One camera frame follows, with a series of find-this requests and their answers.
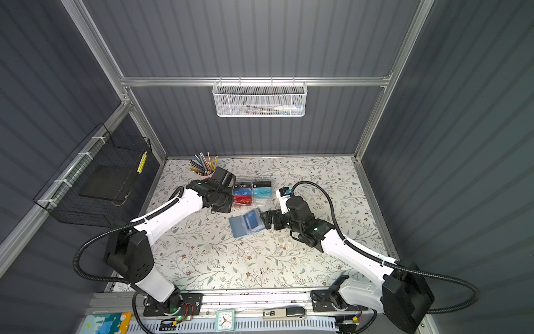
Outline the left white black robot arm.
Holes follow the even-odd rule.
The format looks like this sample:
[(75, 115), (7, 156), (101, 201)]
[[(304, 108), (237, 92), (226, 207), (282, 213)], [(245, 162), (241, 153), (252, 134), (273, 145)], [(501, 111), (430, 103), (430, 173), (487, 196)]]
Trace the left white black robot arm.
[(152, 247), (168, 230), (202, 209), (230, 212), (235, 182), (234, 174), (217, 167), (211, 177), (178, 187), (162, 206), (133, 219), (133, 227), (111, 233), (104, 262), (127, 285), (150, 297), (165, 314), (178, 313), (182, 308), (181, 292), (157, 268)]

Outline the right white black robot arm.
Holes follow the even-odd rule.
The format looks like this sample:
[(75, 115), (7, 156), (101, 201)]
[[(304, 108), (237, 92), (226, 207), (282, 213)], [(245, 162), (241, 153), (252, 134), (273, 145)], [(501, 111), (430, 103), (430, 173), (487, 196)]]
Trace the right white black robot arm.
[(367, 308), (384, 314), (405, 333), (414, 333), (435, 298), (425, 279), (390, 268), (392, 257), (382, 256), (365, 246), (352, 249), (335, 225), (316, 218), (300, 196), (285, 196), (279, 210), (260, 214), (266, 229), (288, 229), (297, 241), (321, 253), (336, 257), (367, 277), (363, 283), (342, 274), (327, 290), (314, 290), (315, 311), (345, 311)]

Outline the blue VIP card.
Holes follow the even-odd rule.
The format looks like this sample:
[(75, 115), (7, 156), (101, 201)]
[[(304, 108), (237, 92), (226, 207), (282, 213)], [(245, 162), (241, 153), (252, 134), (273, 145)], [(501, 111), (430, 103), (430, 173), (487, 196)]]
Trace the blue VIP card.
[(233, 195), (234, 196), (250, 196), (252, 197), (253, 196), (253, 191), (252, 189), (234, 189), (233, 190)]

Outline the black VIP card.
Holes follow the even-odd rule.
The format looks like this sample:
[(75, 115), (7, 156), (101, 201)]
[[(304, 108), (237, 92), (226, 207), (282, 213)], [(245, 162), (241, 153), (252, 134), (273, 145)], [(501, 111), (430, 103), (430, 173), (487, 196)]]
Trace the black VIP card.
[(237, 182), (234, 187), (235, 189), (251, 189), (253, 184), (251, 182)]

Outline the red VIP card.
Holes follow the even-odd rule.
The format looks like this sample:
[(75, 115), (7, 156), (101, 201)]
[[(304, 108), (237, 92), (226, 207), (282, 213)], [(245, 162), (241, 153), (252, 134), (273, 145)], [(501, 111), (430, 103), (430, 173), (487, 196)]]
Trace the red VIP card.
[(233, 206), (245, 207), (253, 204), (252, 195), (238, 195), (233, 197)]

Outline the black plain card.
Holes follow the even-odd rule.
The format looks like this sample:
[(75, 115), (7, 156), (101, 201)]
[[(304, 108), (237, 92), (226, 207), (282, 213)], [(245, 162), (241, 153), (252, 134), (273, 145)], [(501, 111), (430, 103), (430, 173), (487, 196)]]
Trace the black plain card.
[(253, 181), (253, 187), (254, 188), (271, 188), (272, 182), (271, 181)]

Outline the teal VIP card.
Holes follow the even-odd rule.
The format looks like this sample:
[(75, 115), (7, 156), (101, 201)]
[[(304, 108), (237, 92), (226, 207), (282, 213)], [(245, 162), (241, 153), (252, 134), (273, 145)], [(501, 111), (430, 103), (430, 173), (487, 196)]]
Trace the teal VIP card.
[(253, 198), (254, 199), (267, 199), (273, 196), (272, 188), (254, 188), (253, 189)]

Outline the coloured pencils bunch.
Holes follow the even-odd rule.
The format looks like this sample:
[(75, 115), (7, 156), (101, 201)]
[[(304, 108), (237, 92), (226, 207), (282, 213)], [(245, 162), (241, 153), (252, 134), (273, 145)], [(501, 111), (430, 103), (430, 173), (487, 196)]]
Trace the coloured pencils bunch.
[(197, 153), (189, 160), (189, 170), (197, 175), (213, 174), (218, 166), (218, 157), (209, 153)]

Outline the yellow tag on basket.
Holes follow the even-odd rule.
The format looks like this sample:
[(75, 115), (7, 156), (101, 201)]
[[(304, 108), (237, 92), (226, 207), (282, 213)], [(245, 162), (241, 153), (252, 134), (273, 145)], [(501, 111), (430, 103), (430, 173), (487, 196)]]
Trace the yellow tag on basket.
[(140, 158), (139, 165), (138, 165), (138, 167), (137, 167), (137, 169), (136, 169), (136, 172), (137, 172), (138, 174), (141, 174), (141, 173), (143, 172), (143, 169), (144, 169), (146, 160), (147, 160), (147, 151), (145, 151), (145, 152), (142, 154), (141, 158)]

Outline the silver black label device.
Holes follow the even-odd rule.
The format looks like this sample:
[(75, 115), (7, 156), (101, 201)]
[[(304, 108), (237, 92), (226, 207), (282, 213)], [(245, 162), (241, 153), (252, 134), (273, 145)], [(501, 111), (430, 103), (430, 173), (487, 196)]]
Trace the silver black label device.
[(291, 306), (285, 308), (275, 308), (263, 311), (264, 321), (273, 320), (303, 320), (307, 311), (302, 306)]

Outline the pens in white basket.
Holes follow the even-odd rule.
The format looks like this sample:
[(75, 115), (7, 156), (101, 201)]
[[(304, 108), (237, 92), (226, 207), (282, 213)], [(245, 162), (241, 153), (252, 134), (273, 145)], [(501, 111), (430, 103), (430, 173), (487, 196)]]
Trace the pens in white basket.
[(301, 116), (305, 114), (302, 104), (283, 104), (283, 105), (246, 105), (248, 112), (282, 114), (287, 116)]

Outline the black pad in basket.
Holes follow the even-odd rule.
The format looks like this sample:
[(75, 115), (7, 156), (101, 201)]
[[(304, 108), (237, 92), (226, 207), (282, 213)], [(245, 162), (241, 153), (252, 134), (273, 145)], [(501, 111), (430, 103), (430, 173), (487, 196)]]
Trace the black pad in basket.
[(132, 190), (138, 176), (139, 174), (129, 167), (99, 166), (82, 186), (79, 195), (122, 203)]

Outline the small teal desk clock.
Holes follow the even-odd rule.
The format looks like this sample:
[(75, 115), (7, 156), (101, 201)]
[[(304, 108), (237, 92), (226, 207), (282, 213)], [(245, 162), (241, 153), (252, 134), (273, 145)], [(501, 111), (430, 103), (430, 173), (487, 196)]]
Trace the small teal desk clock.
[(216, 332), (234, 331), (236, 327), (235, 311), (220, 310), (216, 313)]

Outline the black remote device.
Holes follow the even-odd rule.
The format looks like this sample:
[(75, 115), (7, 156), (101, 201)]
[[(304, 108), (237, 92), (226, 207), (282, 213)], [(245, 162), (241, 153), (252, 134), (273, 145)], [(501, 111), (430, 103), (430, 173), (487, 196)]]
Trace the black remote device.
[(388, 317), (410, 317), (416, 308), (412, 305), (402, 306), (399, 304), (384, 305), (384, 313)]

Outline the colourful booklet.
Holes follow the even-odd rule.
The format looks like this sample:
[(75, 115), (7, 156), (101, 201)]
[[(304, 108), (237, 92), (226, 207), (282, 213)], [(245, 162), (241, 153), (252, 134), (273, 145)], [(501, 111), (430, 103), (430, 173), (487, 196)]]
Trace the colourful booklet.
[(129, 328), (132, 313), (111, 313), (86, 316), (80, 334), (125, 334)]

